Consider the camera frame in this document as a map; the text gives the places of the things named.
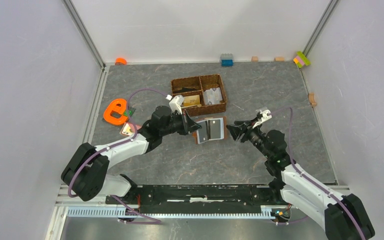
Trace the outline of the brown leather card holder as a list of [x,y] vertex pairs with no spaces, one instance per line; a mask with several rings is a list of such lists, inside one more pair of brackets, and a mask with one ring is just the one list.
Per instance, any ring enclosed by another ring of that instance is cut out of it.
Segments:
[[206,117],[196,120],[195,122],[201,126],[200,129],[192,134],[197,145],[228,138],[226,116]]

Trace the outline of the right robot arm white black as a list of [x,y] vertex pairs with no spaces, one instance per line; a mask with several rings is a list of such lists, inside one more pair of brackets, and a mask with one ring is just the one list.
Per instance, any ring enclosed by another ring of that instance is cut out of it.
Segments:
[[226,128],[235,141],[250,142],[266,158],[265,167],[274,177],[268,191],[273,203],[297,207],[324,230],[329,240],[369,240],[375,236],[358,196],[342,194],[309,175],[291,158],[284,133],[264,133],[254,124],[252,120],[239,120]]

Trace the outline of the dark grey card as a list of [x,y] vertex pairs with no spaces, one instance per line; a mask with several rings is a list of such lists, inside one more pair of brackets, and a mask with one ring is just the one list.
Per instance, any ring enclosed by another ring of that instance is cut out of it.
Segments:
[[220,140],[222,136],[222,119],[211,119],[208,121],[209,126],[209,139],[210,140]]

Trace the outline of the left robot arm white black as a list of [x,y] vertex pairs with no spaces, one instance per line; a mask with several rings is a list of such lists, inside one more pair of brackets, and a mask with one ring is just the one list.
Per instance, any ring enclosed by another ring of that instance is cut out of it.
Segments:
[[61,180],[68,186],[68,196],[87,202],[103,191],[119,197],[125,204],[133,203],[137,190],[125,177],[108,175],[108,170],[129,158],[153,151],[167,135],[186,136],[199,129],[201,125],[185,110],[172,111],[161,105],[130,137],[98,146],[81,144],[61,174]]

